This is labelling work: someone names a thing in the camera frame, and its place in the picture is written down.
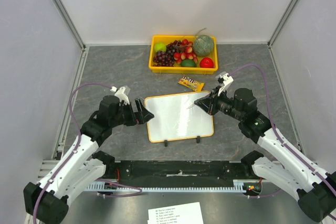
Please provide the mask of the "yellow framed whiteboard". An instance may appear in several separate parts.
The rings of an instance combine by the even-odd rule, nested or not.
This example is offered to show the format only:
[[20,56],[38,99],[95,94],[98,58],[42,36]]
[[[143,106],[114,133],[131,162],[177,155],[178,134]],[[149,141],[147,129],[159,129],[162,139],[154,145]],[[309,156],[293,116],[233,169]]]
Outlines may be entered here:
[[201,91],[147,97],[144,106],[154,114],[147,123],[149,141],[161,143],[212,136],[213,117],[198,106],[187,109],[208,94],[208,91]]

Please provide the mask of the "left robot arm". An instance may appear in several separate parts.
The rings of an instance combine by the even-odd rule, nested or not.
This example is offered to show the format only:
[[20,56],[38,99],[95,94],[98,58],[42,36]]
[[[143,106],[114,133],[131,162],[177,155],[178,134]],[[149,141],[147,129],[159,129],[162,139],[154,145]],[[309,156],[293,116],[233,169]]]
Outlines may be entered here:
[[25,208],[34,223],[61,223],[71,204],[91,183],[114,175],[114,157],[98,149],[114,127],[146,124],[154,118],[139,99],[135,103],[137,111],[116,95],[105,96],[57,165],[36,184],[25,186]]

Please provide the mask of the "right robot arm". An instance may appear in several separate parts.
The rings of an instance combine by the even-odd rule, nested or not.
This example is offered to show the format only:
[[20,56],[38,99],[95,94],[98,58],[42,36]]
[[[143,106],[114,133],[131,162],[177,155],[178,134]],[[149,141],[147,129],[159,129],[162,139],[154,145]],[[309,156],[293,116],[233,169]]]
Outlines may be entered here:
[[243,158],[241,174],[248,179],[264,178],[293,197],[300,209],[315,222],[335,210],[335,173],[328,173],[296,149],[257,109],[253,92],[239,88],[232,98],[217,86],[210,94],[194,101],[209,115],[222,112],[236,119],[241,132],[280,163],[275,167],[263,154],[253,151]]

